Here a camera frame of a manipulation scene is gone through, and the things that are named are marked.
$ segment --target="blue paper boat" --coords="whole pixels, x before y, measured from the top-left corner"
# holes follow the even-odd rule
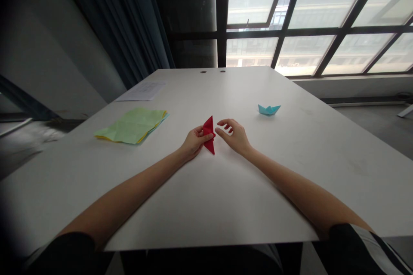
[[[260,114],[275,114],[277,110],[280,109],[280,107],[281,105],[275,107],[268,106],[267,108],[264,108],[260,104],[258,104],[258,110]]]

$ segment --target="white paper sheet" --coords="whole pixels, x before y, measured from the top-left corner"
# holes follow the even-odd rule
[[[118,97],[116,101],[152,101],[165,85],[166,81],[141,82]]]

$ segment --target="dark curtain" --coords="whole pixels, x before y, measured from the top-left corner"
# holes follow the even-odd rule
[[[159,68],[173,67],[154,0],[75,0],[112,59],[126,88]]]
[[[59,117],[1,75],[0,92],[34,120],[50,120]]]

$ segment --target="left hand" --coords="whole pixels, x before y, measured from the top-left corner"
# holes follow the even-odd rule
[[[195,158],[201,151],[203,144],[214,138],[212,133],[204,136],[202,127],[203,126],[199,126],[189,131],[184,143],[178,149],[178,152],[183,155],[186,162]]]

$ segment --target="hand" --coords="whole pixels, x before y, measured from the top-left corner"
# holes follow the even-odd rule
[[[183,156],[185,162],[195,158],[201,151],[203,144],[214,138],[212,133],[204,136],[202,127],[203,126],[199,126],[189,131],[184,143],[178,149],[178,152]]]
[[[244,127],[240,125],[238,122],[236,122],[234,119],[221,120],[217,123],[217,125],[225,125],[225,130],[231,128],[228,133],[232,133],[232,135],[228,135],[220,128],[215,128],[215,132],[219,136],[221,136],[228,144],[228,146],[230,146],[237,153],[239,153],[242,156],[245,156],[246,153],[252,150],[252,146],[248,141]]]

